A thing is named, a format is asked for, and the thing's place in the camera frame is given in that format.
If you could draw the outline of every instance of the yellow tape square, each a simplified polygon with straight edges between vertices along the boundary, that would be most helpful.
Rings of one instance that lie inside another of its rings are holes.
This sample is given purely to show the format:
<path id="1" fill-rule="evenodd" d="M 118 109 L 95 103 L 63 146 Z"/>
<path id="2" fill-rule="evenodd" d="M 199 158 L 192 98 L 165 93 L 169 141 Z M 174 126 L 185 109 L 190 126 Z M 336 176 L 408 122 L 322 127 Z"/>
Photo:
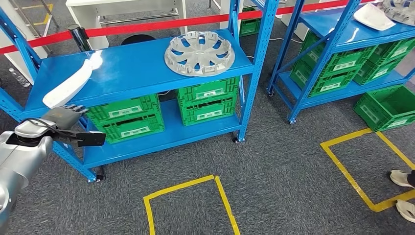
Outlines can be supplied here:
<path id="1" fill-rule="evenodd" d="M 345 142 L 348 140 L 351 140 L 353 138 L 362 136 L 364 134 L 372 133 L 372 130 L 370 128 L 364 129 L 361 131 L 353 132 L 351 134 L 347 134 L 345 136 L 341 136 L 326 142 L 322 142 L 320 146 L 323 148 L 323 150 L 328 154 L 328 156 L 332 159 L 334 164 L 339 168 L 339 170 L 344 174 L 346 179 L 350 182 L 350 184 L 353 186 L 353 188 L 356 190 L 356 192 L 360 195 L 360 197 L 363 199 L 363 201 L 368 205 L 368 207 L 374 211 L 374 212 L 381 212 L 384 209 L 387 209 L 389 207 L 392 207 L 395 205 L 395 201 L 397 199 L 400 200 L 410 200 L 415 198 L 415 189 L 412 189 L 408 192 L 402 193 L 400 195 L 397 195 L 395 197 L 389 198 L 387 200 L 384 200 L 382 202 L 374 204 L 369 197 L 365 194 L 365 192 L 360 188 L 360 186 L 356 183 L 356 181 L 353 179 L 353 177 L 350 175 L 350 173 L 346 170 L 346 168 L 343 166 L 343 164 L 339 161 L 339 159 L 334 155 L 334 153 L 330 150 L 330 146 L 333 146 L 335 144 Z M 415 164 L 411 162 L 386 136 L 384 136 L 380 132 L 376 132 L 376 135 L 383 140 L 411 169 L 415 169 Z"/>
<path id="2" fill-rule="evenodd" d="M 236 224 L 236 220 L 235 217 L 232 215 L 232 211 L 231 211 L 231 206 L 229 205 L 228 202 L 228 198 L 226 197 L 225 194 L 225 190 L 223 189 L 222 183 L 220 182 L 219 176 L 213 176 L 213 175 L 209 175 L 209 176 L 205 176 L 196 180 L 191 180 L 182 184 L 178 184 L 169 188 L 165 188 L 162 190 L 159 190 L 157 192 L 153 192 L 145 197 L 143 197 L 144 200 L 144 205 L 145 205 L 145 210 L 147 212 L 147 219 L 148 219 L 148 226 L 149 226 L 149 231 L 150 231 L 150 235 L 155 235 L 156 232 L 154 230 L 154 221 L 153 221 L 153 213 L 151 211 L 151 206 L 150 206 L 150 199 L 153 199 L 155 197 L 158 197 L 160 195 L 163 194 L 167 194 L 182 188 L 187 188 L 196 184 L 200 184 L 209 180 L 215 180 L 215 183 L 218 187 L 219 193 L 221 195 L 223 204 L 225 206 L 226 212 L 228 214 L 229 220 L 231 221 L 231 225 L 232 225 L 232 229 L 235 235 L 240 235 L 241 233 L 239 232 L 238 229 L 238 225 Z"/>

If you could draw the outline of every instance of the lower shelf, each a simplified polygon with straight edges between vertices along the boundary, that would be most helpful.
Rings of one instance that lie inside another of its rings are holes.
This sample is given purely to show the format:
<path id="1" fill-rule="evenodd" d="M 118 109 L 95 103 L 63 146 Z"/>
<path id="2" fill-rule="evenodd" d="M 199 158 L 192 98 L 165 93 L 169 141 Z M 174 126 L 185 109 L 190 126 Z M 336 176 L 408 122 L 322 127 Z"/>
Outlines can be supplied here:
<path id="1" fill-rule="evenodd" d="M 296 100 L 299 99 L 301 95 L 301 88 L 290 78 L 290 72 L 284 72 L 279 75 L 279 78 L 289 90 L 289 92 L 295 97 Z M 304 99 L 301 108 L 309 108 L 320 104 L 325 104 L 331 101 L 348 98 L 354 95 L 363 94 L 368 91 L 373 91 L 376 89 L 389 87 L 393 85 L 403 84 L 407 81 L 404 76 L 400 75 L 398 72 L 393 70 L 388 75 L 380 77 L 373 82 L 370 82 L 364 86 L 360 86 L 356 82 L 352 81 L 346 88 L 333 91 L 326 94 L 317 95 L 311 98 L 306 97 Z"/>
<path id="2" fill-rule="evenodd" d="M 165 125 L 164 132 L 115 144 L 105 143 L 103 146 L 99 147 L 85 147 L 84 166 L 86 168 L 93 168 L 100 165 L 114 163 L 182 144 L 237 131 L 241 127 L 239 119 L 236 115 L 185 127 L 182 124 L 179 106 L 177 104 L 177 100 L 175 99 L 162 102 L 161 112 Z M 87 130 L 90 131 L 96 129 L 94 125 L 89 122 Z"/>

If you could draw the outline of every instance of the black cable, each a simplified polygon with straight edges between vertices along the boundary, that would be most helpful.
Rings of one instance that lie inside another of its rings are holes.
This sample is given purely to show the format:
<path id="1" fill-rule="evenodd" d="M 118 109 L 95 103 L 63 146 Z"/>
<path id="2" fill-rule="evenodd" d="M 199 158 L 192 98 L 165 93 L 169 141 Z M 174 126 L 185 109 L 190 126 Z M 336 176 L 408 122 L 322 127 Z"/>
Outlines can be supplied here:
<path id="1" fill-rule="evenodd" d="M 57 128 L 55 128 L 55 127 L 53 127 L 53 126 L 51 126 L 51 125 L 49 125 L 49 124 L 47 124 L 46 122 L 44 122 L 44 121 L 42 121 L 42 120 L 40 120 L 40 119 L 38 119 L 38 118 L 33 118 L 33 117 L 29 117 L 29 118 L 26 118 L 26 119 L 24 119 L 23 121 L 21 121 L 21 123 L 20 124 L 22 124 L 23 122 L 25 122 L 25 121 L 30 121 L 32 124 L 34 124 L 34 125 L 38 125 L 37 123 L 34 123 L 33 121 L 37 121 L 37 122 L 39 122 L 40 124 L 43 124 L 48 130 L 50 130 L 50 131 L 52 131 L 53 133 L 58 133 L 59 135 L 61 135 L 61 136 L 64 136 L 64 137 L 67 137 L 67 138 L 69 138 L 69 139 L 74 139 L 71 135 L 68 135 L 68 134 L 66 134 L 66 133 L 63 133 L 62 131 L 60 131 L 60 130 L 58 130 Z"/>

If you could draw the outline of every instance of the gray carpet floor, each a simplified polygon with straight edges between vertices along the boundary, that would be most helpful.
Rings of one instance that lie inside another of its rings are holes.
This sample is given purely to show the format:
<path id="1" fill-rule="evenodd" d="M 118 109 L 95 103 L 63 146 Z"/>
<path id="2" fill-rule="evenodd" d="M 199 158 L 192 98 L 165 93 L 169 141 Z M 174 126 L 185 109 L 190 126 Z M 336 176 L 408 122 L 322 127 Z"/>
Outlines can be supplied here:
<path id="1" fill-rule="evenodd" d="M 61 27 L 72 23 L 64 0 L 54 3 Z M 20 0 L 22 6 L 37 1 Z M 188 0 L 188 15 L 217 14 L 208 2 Z M 212 30 L 218 24 L 190 27 Z M 286 27 L 276 21 L 272 38 L 283 37 Z M 156 38 L 175 36 L 177 29 L 150 32 Z M 109 37 L 118 45 L 128 35 Z M 256 35 L 241 38 L 253 55 Z M 141 235 L 149 227 L 143 197 L 157 190 L 207 175 L 220 176 L 241 234 L 411 234 L 415 225 L 395 208 L 371 211 L 353 186 L 322 150 L 320 143 L 367 128 L 352 110 L 358 96 L 302 111 L 295 125 L 286 121 L 288 108 L 276 95 L 265 93 L 281 41 L 271 41 L 256 93 L 246 142 L 235 144 L 232 134 L 198 141 L 106 166 L 107 179 L 88 184 L 56 154 L 51 154 L 19 194 L 11 216 L 13 235 Z M 291 43 L 286 60 L 299 44 Z M 54 55 L 77 51 L 73 42 L 51 45 Z M 413 66 L 413 56 L 399 70 Z M 2 57 L 2 87 L 21 104 L 29 89 L 20 87 Z M 415 91 L 415 85 L 407 85 Z M 0 131 L 15 121 L 0 111 Z M 415 161 L 415 125 L 383 134 Z M 378 203 L 408 188 L 392 183 L 386 173 L 409 167 L 375 134 L 331 147 L 362 190 Z M 214 181 L 184 188 L 150 200 L 154 226 L 160 235 L 233 234 Z"/>

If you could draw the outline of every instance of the white sneaker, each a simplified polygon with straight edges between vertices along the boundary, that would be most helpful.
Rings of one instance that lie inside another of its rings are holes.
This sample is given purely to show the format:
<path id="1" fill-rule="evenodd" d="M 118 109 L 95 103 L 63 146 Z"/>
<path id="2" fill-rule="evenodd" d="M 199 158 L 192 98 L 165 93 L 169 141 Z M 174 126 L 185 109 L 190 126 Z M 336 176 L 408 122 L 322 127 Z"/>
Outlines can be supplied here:
<path id="1" fill-rule="evenodd" d="M 406 220 L 415 223 L 415 205 L 403 200 L 396 201 L 396 208 L 402 217 Z"/>
<path id="2" fill-rule="evenodd" d="M 408 183 L 408 173 L 406 172 L 401 170 L 391 170 L 390 178 L 395 184 L 399 186 L 415 188 Z"/>

